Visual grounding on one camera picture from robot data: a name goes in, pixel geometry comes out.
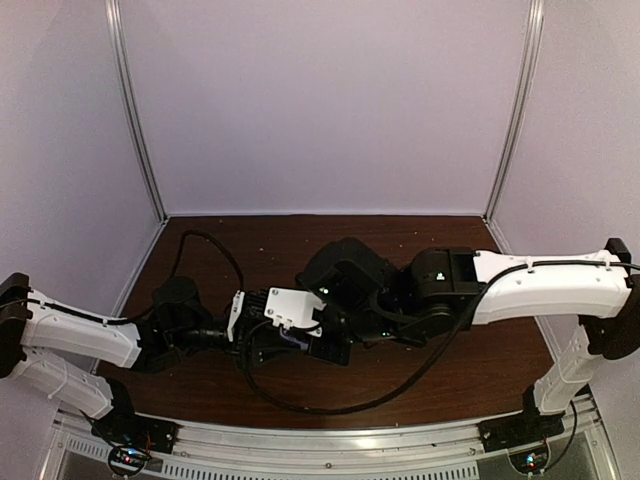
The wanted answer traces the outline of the blue oval case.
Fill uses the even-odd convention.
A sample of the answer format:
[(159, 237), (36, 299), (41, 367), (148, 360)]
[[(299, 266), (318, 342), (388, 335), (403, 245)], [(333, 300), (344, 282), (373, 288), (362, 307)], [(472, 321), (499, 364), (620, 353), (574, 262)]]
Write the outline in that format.
[(292, 345), (295, 345), (301, 351), (307, 351), (308, 348), (309, 348), (309, 343), (307, 341), (299, 339), (299, 338), (295, 337), (294, 335), (291, 335), (291, 334), (287, 333), (285, 330), (280, 330), (279, 331), (279, 335), (284, 341), (286, 341), (286, 342), (288, 342), (288, 343), (290, 343)]

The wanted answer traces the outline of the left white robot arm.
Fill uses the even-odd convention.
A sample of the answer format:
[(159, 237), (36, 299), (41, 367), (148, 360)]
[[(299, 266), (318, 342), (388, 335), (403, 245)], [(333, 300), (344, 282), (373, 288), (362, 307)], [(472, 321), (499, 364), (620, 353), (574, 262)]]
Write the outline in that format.
[(256, 320), (273, 322), (272, 296), (270, 290), (238, 291), (228, 316), (217, 319), (201, 303), (192, 279), (174, 277), (153, 293), (141, 316), (115, 318), (60, 303), (16, 272), (1, 283), (1, 375), (76, 407), (121, 443), (133, 444), (144, 424), (127, 388), (71, 365), (59, 352), (160, 373), (202, 351), (238, 352), (243, 328)]

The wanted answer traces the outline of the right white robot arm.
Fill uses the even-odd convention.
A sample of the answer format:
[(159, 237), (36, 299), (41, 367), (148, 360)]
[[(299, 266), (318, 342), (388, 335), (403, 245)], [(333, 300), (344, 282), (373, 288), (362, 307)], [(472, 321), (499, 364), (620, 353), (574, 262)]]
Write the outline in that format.
[(607, 361), (639, 347), (639, 274), (617, 240), (578, 256), (509, 256), (431, 248), (397, 267), (355, 238), (321, 248), (297, 277), (296, 312), (285, 328), (342, 349), (351, 340), (415, 343), (520, 316), (569, 314), (571, 342), (527, 391), (513, 419), (535, 440)]

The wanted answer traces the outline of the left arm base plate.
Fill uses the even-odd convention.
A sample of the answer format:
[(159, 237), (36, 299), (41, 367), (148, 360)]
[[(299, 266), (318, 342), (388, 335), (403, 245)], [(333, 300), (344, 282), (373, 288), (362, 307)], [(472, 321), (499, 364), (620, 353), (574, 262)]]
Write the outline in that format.
[(90, 423), (92, 433), (109, 444), (163, 454), (173, 452), (179, 430), (175, 422), (138, 414), (108, 414)]

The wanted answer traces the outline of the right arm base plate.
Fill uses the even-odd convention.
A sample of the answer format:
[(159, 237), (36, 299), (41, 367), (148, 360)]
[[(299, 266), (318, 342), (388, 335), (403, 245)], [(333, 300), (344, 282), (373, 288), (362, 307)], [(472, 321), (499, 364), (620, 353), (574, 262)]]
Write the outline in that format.
[(484, 451), (489, 453), (540, 442), (562, 434), (565, 427), (559, 416), (514, 415), (482, 421), (478, 430)]

